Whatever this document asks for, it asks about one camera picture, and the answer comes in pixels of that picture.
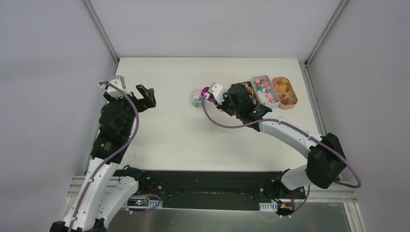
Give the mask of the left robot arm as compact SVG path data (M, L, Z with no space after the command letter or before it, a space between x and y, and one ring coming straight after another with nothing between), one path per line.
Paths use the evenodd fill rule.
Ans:
M114 84L102 82L106 104L101 109L85 180L68 214L51 225L52 232L105 232L114 216L133 195L143 195L145 171L127 168L107 197L105 189L118 169L139 127L139 113L156 107L155 90L137 85L142 98Z

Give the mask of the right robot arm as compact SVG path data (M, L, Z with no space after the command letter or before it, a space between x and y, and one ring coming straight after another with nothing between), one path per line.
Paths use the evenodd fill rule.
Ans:
M306 164L283 171L274 181L277 196L287 198L294 189L307 185L326 189L346 168L345 156L335 135L320 135L298 128L269 107L255 105L244 86L226 89L213 83L208 93L216 108L235 116L243 126L281 140L307 159Z

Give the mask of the magenta plastic scoop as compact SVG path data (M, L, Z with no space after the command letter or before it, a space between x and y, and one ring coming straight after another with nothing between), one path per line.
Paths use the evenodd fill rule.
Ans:
M204 87L204 88L201 90L200 98L199 98L199 99L200 99L202 102L209 101L209 102L211 102L211 103L214 103L214 102L216 101L214 95L212 94L212 91L211 91L211 88L210 88L210 87Z

